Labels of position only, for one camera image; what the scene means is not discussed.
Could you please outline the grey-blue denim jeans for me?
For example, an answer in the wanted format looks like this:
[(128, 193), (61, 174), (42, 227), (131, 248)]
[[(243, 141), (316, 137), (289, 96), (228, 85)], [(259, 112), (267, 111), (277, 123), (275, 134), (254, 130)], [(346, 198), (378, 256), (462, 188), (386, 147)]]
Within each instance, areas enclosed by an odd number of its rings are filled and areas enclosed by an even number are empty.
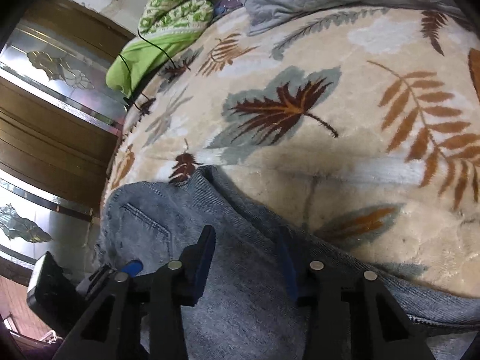
[[(275, 255), (286, 221), (246, 197), (224, 172), (199, 168), (181, 185), (137, 182), (106, 199), (97, 261), (120, 268), (137, 259), (158, 270), (197, 242), (207, 225), (216, 248), (204, 295), (183, 316), (191, 359), (300, 359), (307, 316), (289, 299)], [(371, 270), (383, 281), (436, 359), (479, 357), (479, 300), (400, 279), (337, 247), (291, 229), (310, 259), (346, 275)]]

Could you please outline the wooden mirrored wardrobe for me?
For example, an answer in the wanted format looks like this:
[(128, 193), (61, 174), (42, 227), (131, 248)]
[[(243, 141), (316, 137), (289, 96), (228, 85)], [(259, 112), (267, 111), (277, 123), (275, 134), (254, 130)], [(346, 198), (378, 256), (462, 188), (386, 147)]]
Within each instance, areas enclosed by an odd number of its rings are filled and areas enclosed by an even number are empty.
[(51, 253), (92, 271), (99, 203), (125, 120), (107, 69), (132, 33), (71, 0), (34, 0), (1, 39), (1, 256), (30, 269)]

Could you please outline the beige leaf-print blanket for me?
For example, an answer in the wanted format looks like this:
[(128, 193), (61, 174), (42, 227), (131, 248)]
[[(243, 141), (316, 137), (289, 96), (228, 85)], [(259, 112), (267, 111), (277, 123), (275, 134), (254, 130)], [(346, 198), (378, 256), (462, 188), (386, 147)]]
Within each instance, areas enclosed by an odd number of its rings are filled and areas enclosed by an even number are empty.
[(215, 167), (366, 263), (479, 295), (479, 37), (426, 10), (317, 12), (208, 28), (146, 87), (106, 191)]

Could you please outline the green patterned quilt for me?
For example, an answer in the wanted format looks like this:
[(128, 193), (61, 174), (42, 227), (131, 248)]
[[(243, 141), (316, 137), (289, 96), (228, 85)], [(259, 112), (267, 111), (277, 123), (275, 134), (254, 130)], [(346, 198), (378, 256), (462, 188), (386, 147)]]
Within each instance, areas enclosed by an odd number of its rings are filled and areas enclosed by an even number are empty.
[(106, 86), (129, 97), (148, 73), (191, 46), (214, 18), (216, 0), (148, 0), (137, 35), (115, 58)]

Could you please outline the purple patterned cloth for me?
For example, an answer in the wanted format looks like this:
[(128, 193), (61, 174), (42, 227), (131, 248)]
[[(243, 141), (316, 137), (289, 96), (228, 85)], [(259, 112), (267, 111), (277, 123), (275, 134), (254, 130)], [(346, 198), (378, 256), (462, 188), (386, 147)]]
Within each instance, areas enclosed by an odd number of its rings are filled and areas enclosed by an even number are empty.
[(241, 0), (219, 0), (214, 6), (214, 17), (220, 18), (242, 7)]

